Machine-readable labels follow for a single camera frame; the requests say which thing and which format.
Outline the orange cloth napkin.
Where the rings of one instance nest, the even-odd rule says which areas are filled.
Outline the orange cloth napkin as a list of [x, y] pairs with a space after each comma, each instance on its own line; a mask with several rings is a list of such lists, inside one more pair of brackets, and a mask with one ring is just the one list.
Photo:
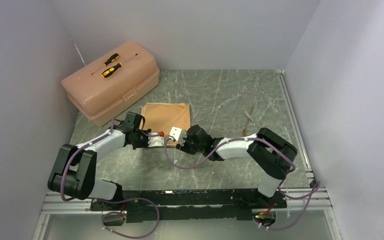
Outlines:
[[144, 128], [164, 132], [168, 139], [172, 127], [187, 131], [191, 127], [191, 111], [188, 103], [147, 103], [141, 109], [145, 118]]

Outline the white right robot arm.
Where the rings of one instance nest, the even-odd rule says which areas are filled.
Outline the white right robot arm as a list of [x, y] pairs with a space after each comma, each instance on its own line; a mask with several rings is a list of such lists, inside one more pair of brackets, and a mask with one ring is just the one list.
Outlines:
[[262, 208], [269, 207], [275, 201], [278, 187], [296, 169], [297, 148], [266, 127], [248, 136], [227, 138], [211, 137], [196, 124], [188, 130], [172, 127], [168, 139], [176, 142], [176, 149], [182, 152], [203, 154], [204, 162], [253, 159], [264, 171], [255, 194], [256, 203]]

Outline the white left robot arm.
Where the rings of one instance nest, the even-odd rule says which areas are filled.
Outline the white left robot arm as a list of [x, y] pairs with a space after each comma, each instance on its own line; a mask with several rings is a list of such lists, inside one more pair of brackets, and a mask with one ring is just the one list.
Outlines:
[[124, 203], [124, 196], [117, 191], [122, 187], [112, 181], [97, 180], [97, 163], [127, 145], [134, 149], [147, 148], [150, 129], [143, 129], [145, 121], [144, 116], [129, 111], [124, 120], [112, 122], [101, 135], [78, 145], [62, 145], [50, 172], [47, 188], [59, 193], [65, 202], [97, 197], [104, 199], [109, 209], [119, 209]]

